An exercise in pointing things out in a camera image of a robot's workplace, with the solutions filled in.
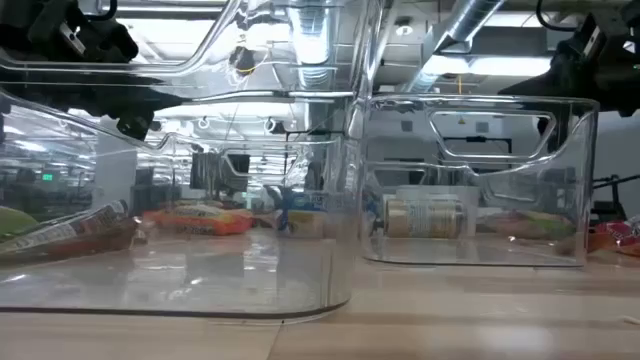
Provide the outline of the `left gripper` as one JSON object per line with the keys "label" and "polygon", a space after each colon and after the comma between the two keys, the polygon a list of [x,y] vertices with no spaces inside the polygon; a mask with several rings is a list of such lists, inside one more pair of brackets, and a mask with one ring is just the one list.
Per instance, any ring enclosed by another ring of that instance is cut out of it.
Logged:
{"label": "left gripper", "polygon": [[[78,0],[0,0],[0,50],[5,59],[35,62],[129,63],[139,52],[125,27],[97,29]],[[31,101],[98,117],[153,114],[186,99],[155,90],[151,79],[116,79],[84,88],[54,72],[0,70],[0,87]]]}

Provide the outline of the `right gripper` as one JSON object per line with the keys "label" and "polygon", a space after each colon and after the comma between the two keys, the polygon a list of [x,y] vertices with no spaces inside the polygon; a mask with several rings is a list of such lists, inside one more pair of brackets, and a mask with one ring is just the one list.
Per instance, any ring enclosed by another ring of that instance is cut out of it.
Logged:
{"label": "right gripper", "polygon": [[603,111],[632,116],[640,109],[640,0],[590,12],[558,43],[547,72],[499,94],[592,99]]}

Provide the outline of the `orange chicken ramen pack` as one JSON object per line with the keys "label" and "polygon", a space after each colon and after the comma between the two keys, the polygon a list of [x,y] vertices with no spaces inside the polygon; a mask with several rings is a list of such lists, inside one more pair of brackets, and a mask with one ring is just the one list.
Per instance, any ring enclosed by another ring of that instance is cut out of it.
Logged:
{"label": "orange chicken ramen pack", "polygon": [[253,215],[246,209],[228,210],[204,204],[147,211],[143,219],[179,233],[209,236],[242,234],[253,226]]}

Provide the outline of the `brown snack packet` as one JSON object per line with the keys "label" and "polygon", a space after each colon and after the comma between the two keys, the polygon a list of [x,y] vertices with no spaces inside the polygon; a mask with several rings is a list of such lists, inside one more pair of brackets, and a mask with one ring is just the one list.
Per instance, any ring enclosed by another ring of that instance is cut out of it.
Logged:
{"label": "brown snack packet", "polygon": [[130,248],[138,223],[123,200],[0,233],[0,268]]}

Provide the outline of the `red roast beef ramen pack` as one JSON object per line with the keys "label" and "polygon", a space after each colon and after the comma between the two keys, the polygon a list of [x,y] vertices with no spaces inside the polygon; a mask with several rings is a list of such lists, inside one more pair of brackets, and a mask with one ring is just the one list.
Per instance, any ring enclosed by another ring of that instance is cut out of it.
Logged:
{"label": "red roast beef ramen pack", "polygon": [[609,221],[592,228],[587,251],[597,250],[611,250],[640,258],[640,214],[625,221]]}

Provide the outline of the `glass spice jar white label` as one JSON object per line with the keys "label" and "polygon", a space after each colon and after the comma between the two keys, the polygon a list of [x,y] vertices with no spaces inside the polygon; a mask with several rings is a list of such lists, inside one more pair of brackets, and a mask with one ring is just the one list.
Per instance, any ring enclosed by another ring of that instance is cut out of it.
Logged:
{"label": "glass spice jar white label", "polygon": [[390,238],[455,239],[466,232],[467,211],[457,198],[391,199],[384,225]]}

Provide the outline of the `ceiling light panel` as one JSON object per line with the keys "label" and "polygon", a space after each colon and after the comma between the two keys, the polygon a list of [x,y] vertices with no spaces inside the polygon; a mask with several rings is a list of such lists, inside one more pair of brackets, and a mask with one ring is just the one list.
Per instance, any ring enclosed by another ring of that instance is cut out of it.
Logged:
{"label": "ceiling light panel", "polygon": [[424,65],[430,75],[473,74],[484,76],[534,77],[550,69],[548,57],[434,55]]}

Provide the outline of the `clear plastic storage bin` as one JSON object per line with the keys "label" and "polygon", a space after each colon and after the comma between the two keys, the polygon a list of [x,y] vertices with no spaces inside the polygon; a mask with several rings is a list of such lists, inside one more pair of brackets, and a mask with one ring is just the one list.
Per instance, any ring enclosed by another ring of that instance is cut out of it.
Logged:
{"label": "clear plastic storage bin", "polygon": [[[543,105],[568,104],[568,137],[548,153]],[[598,107],[580,99],[437,94],[380,95],[367,124],[362,245],[367,259],[418,266],[579,267],[586,257]],[[390,238],[386,202],[402,185],[476,186],[478,219],[536,211],[569,219],[576,232],[535,240],[478,232],[455,239]]]}
{"label": "clear plastic storage bin", "polygon": [[[144,141],[118,119],[0,87],[0,233],[127,203],[130,248],[0,268],[0,312],[309,318],[344,305],[359,227],[364,117],[386,0],[78,0],[125,27],[129,63],[5,59],[0,70],[151,79],[184,97]],[[52,174],[53,181],[43,181]],[[323,238],[277,229],[283,196],[324,192]],[[147,211],[246,209],[242,234],[179,233]]]}

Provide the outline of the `black tripod stand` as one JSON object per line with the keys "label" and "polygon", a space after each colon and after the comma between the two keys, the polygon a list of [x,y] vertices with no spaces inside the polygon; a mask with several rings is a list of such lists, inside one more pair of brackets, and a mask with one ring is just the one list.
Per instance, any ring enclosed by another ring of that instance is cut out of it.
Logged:
{"label": "black tripod stand", "polygon": [[609,201],[596,200],[593,203],[591,213],[597,216],[597,223],[626,221],[628,219],[624,206],[620,201],[619,186],[635,180],[640,180],[640,174],[628,177],[620,177],[617,174],[612,174],[608,177],[594,179],[594,190],[603,188],[611,189],[611,199]]}

